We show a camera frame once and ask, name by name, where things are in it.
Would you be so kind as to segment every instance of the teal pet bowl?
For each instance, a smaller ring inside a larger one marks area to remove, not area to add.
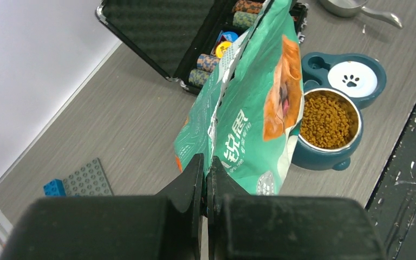
[[[347,144],[336,149],[316,147],[299,135],[292,163],[309,170],[343,171],[350,166],[350,156],[361,142],[361,110],[370,106],[385,88],[385,70],[376,60],[362,54],[309,53],[302,59],[302,77],[304,96],[318,93],[338,99],[353,124]]]

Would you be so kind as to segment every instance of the gray lego plate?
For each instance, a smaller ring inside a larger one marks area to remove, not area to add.
[[[63,179],[66,196],[113,196],[111,186],[96,158]]]

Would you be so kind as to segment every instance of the paw print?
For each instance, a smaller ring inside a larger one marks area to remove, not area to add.
[[[353,75],[350,75],[350,77],[348,77],[347,75],[343,76],[343,80],[342,82],[345,83],[347,85],[347,87],[352,88],[352,87],[356,87],[357,86],[357,82],[360,81],[359,77],[355,77]]]

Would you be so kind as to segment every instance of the pet food bag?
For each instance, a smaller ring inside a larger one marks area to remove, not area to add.
[[[280,191],[304,107],[290,5],[291,0],[265,1],[254,25],[227,49],[174,142],[181,171],[203,153],[206,175],[218,156],[250,194]]]

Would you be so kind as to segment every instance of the dog image on bag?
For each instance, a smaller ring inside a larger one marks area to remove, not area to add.
[[[282,56],[274,71],[274,83],[264,104],[263,140],[281,137],[296,125],[301,106],[301,56],[296,42],[282,36]]]

